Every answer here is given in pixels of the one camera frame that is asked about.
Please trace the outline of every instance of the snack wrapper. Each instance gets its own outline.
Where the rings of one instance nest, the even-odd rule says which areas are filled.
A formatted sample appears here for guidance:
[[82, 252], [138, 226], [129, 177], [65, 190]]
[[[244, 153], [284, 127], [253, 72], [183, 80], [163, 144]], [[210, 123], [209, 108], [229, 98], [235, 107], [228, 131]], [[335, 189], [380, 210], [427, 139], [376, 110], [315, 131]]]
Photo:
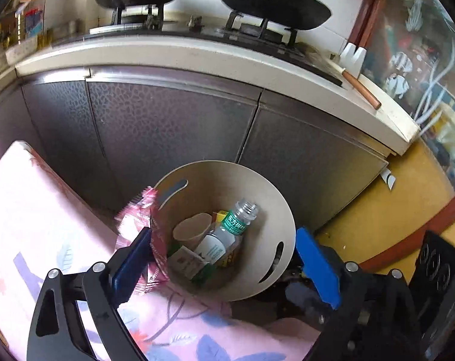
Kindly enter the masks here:
[[119, 221], [119, 236], [115, 249], [131, 245], [136, 236], [144, 227], [151, 228], [151, 248], [154, 262], [149, 262], [146, 270], [139, 278], [133, 294], [142, 295], [157, 285], [169, 281], [167, 275], [167, 247], [164, 232], [156, 222], [157, 215], [157, 190], [152, 187], [145, 188], [140, 196], [133, 199], [115, 217]]

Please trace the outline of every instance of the yellow floor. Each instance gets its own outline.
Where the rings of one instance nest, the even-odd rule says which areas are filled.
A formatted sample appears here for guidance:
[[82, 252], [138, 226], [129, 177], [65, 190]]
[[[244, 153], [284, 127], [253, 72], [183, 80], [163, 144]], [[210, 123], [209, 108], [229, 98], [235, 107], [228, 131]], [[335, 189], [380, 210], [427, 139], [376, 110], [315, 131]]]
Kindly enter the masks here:
[[[381, 177], [323, 227], [318, 241], [333, 247], [344, 261], [362, 262], [384, 251], [433, 217], [454, 196], [453, 188], [422, 140], [404, 156], [391, 156], [393, 190]], [[455, 245], [455, 223], [443, 237]], [[397, 262], [407, 280], [418, 252]]]

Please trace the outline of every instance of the beige trash bin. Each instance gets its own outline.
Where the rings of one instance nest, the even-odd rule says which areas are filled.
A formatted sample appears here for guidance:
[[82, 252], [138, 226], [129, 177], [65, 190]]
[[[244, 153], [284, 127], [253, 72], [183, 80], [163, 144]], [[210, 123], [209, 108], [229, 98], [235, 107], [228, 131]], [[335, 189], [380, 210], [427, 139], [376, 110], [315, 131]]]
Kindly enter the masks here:
[[[193, 162], [171, 171], [155, 188], [161, 197], [174, 191], [162, 203], [158, 216], [167, 232], [168, 245], [173, 228], [197, 213], [229, 210], [242, 198], [259, 206], [256, 220], [246, 229], [234, 267], [216, 271], [216, 286], [199, 290], [175, 273], [169, 273], [173, 282], [190, 292], [223, 301], [242, 300], [267, 289], [288, 266], [296, 238], [294, 218], [281, 193], [257, 172], [232, 162]], [[280, 243], [281, 258], [262, 281]]]

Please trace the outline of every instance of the plastic bottle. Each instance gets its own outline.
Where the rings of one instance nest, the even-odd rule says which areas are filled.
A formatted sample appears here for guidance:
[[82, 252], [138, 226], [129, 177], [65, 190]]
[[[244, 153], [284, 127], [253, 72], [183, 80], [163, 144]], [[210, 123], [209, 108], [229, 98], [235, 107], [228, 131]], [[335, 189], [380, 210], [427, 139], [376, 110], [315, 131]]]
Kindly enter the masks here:
[[244, 231], [257, 213], [255, 203], [245, 199], [236, 202], [234, 208], [204, 237], [194, 252], [211, 264], [221, 261], [241, 244]]

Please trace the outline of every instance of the kitchen counter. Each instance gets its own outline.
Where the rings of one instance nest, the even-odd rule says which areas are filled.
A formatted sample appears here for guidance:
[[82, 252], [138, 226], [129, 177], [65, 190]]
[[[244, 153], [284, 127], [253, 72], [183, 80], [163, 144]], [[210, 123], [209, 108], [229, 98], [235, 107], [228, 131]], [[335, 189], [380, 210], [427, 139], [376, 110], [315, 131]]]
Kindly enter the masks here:
[[352, 88], [340, 88], [305, 69], [252, 50], [168, 35], [120, 36], [44, 49], [15, 66], [17, 76], [94, 65], [147, 65], [238, 80], [312, 105], [403, 154], [417, 126], [389, 97], [374, 110]]

